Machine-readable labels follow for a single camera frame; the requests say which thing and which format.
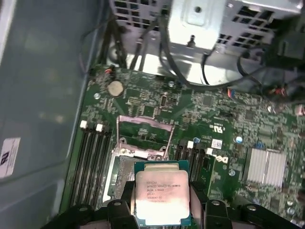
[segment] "white label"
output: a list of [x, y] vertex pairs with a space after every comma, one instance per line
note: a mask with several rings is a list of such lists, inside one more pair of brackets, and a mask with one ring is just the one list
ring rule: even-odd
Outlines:
[[19, 137], [4, 140], [0, 156], [0, 178], [13, 174], [19, 143]]
[[221, 149], [222, 146], [223, 146], [222, 140], [218, 140], [218, 139], [213, 139], [212, 140], [212, 145], [211, 145], [212, 148]]

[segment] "motherboard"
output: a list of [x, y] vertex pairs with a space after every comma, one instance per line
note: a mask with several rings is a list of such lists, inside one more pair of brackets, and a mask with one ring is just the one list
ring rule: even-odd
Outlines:
[[305, 118], [260, 96], [195, 92], [178, 81], [96, 65], [83, 99], [61, 212], [120, 198], [137, 161], [188, 160], [209, 198], [259, 204], [301, 223]]

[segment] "green circuit board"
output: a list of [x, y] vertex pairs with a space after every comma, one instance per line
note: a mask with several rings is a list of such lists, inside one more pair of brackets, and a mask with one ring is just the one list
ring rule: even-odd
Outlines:
[[[108, 140], [101, 143], [100, 147], [106, 153], [104, 156], [98, 154], [101, 151], [98, 150], [98, 142], [103, 141], [98, 137], [87, 140], [89, 143], [85, 144], [85, 134], [79, 128], [61, 212], [77, 202], [94, 203], [96, 208], [102, 205], [103, 192], [108, 185], [108, 162], [111, 150], [116, 144], [117, 117], [124, 115], [145, 116], [162, 124], [174, 125], [168, 159], [188, 159], [187, 156], [177, 155], [177, 148], [182, 140], [201, 144], [206, 152], [213, 151], [214, 156], [206, 154], [204, 158], [196, 159], [197, 164], [193, 162], [194, 170], [195, 167], [199, 169], [196, 179], [205, 183], [209, 198], [221, 199], [230, 204], [236, 196], [242, 196], [288, 220], [302, 218], [303, 208], [296, 202], [295, 197], [303, 181], [305, 141], [298, 137], [298, 133], [305, 128], [305, 119], [296, 117], [293, 107], [283, 106], [281, 111], [275, 114], [270, 112], [270, 104], [265, 102], [257, 107], [239, 105], [222, 90], [195, 92], [176, 81], [169, 86], [169, 81], [172, 81], [170, 78], [127, 69], [116, 69], [115, 80], [123, 84], [124, 90], [119, 96], [113, 97], [107, 87], [113, 78], [104, 73], [105, 69], [107, 67], [97, 65], [96, 76], [88, 82], [79, 125], [85, 120], [89, 125], [103, 124], [109, 127]], [[261, 101], [261, 97], [250, 94], [236, 93], [235, 97], [249, 104]], [[166, 146], [170, 135], [167, 131], [145, 124], [140, 125], [140, 128], [138, 125], [122, 124], [120, 134], [128, 143], [155, 149]], [[88, 138], [92, 133], [88, 132], [86, 135]], [[236, 142], [238, 136], [243, 139], [241, 143]], [[83, 145], [90, 147], [90, 144], [93, 147], [90, 152], [96, 153], [81, 156], [86, 150]], [[245, 178], [245, 169], [249, 167], [249, 155], [253, 149], [262, 152], [270, 150], [274, 155], [285, 155], [285, 171], [280, 187], [251, 182]], [[227, 163], [216, 160], [215, 155], [221, 156], [222, 159], [227, 157]], [[99, 166], [99, 160], [103, 161], [103, 167]], [[108, 195], [112, 198], [119, 198], [122, 190], [117, 189], [122, 189], [126, 180], [133, 179], [132, 160], [134, 159], [124, 157], [115, 160], [110, 187], [107, 187]], [[80, 174], [85, 174], [86, 177], [78, 179]], [[100, 175], [100, 181], [91, 178], [90, 174], [95, 174], [95, 177]], [[76, 190], [79, 190], [78, 195], [85, 195], [88, 190], [91, 193], [77, 200], [75, 196], [72, 197]], [[295, 213], [288, 214], [289, 208]]]

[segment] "metal bracket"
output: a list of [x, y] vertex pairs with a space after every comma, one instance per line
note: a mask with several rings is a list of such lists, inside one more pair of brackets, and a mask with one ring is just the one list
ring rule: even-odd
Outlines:
[[[136, 146], [128, 145], [125, 142], [120, 141], [120, 123], [121, 122], [128, 122], [128, 123], [134, 123], [134, 124], [146, 123], [146, 124], [149, 124], [151, 127], [159, 128], [159, 129], [170, 132], [170, 137], [168, 139], [168, 143], [167, 143], [165, 150], [164, 151], [163, 150], [158, 151], [158, 150], [153, 150], [153, 149], [145, 150], [145, 149], [140, 149]], [[117, 120], [116, 120], [117, 147], [114, 151], [117, 152], [119, 155], [123, 154], [126, 156], [144, 155], [145, 158], [148, 158], [149, 155], [152, 155], [152, 156], [156, 156], [156, 158], [154, 158], [154, 159], [157, 159], [157, 156], [162, 156], [164, 158], [168, 154], [168, 149], [169, 149], [169, 146], [170, 146], [170, 143], [172, 140], [174, 128], [175, 128], [174, 125], [159, 123], [159, 122], [155, 121], [153, 118], [146, 117], [146, 116], [128, 117], [128, 116], [120, 115], [117, 117]]]

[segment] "heatsink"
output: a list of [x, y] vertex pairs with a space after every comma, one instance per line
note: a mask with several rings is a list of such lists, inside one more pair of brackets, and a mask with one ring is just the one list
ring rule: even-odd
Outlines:
[[281, 187], [285, 166], [285, 154], [269, 149], [252, 149], [247, 153], [243, 178], [252, 183]]

